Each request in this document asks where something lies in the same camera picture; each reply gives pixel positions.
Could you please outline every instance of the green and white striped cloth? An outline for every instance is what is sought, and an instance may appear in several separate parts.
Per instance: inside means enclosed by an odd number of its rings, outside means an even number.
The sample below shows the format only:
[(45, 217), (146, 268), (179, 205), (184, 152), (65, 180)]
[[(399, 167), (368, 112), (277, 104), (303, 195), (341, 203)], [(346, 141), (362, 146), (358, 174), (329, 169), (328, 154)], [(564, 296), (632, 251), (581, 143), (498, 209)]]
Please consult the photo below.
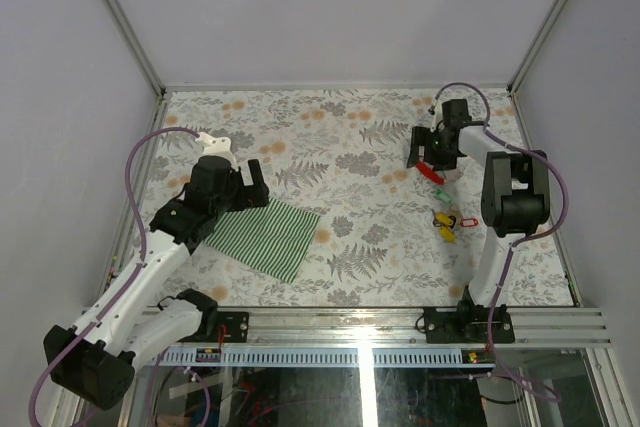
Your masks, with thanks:
[(291, 283), (320, 216), (271, 199), (267, 207), (225, 213), (207, 245), (260, 272)]

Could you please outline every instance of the gray wall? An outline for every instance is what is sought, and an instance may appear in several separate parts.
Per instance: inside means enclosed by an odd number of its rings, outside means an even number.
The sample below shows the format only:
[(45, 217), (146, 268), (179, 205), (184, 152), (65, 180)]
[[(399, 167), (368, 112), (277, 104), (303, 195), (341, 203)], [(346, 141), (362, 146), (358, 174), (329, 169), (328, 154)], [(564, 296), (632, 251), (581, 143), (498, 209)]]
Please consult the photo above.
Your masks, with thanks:
[(570, 0), (520, 92), (571, 192), (578, 287), (604, 309), (640, 410), (640, 0)]
[(97, 294), (154, 98), (100, 0), (0, 12), (0, 423), (23, 426), (44, 335)]
[(160, 77), (506, 84), (553, 0), (120, 0)]

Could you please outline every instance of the floral pattern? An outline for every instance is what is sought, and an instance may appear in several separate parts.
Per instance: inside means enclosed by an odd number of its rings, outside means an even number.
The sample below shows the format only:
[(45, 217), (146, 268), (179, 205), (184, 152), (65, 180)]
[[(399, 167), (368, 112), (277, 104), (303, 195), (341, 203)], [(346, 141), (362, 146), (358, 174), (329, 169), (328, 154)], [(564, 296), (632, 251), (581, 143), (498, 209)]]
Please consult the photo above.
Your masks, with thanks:
[[(521, 143), (504, 89), (486, 89), (491, 129)], [(455, 228), (445, 242), (431, 209), (448, 212), (438, 186), (405, 169), (411, 127), (428, 125), (432, 89), (264, 92), (175, 92), (165, 125), (228, 136), (239, 164), (260, 160), (271, 195), (322, 216), (292, 284), (256, 272), (202, 245), (165, 283), (158, 299), (196, 288), (223, 305), (422, 306), (454, 305), (473, 277), (485, 229)], [(483, 106), (465, 97), (474, 118)], [(192, 138), (168, 134), (158, 143), (142, 213), (153, 213), (189, 181), (200, 155)], [(451, 212), (480, 219), (482, 169), (472, 160), (447, 172), (442, 189)], [(571, 305), (567, 280), (551, 239), (522, 246), (509, 303)]]

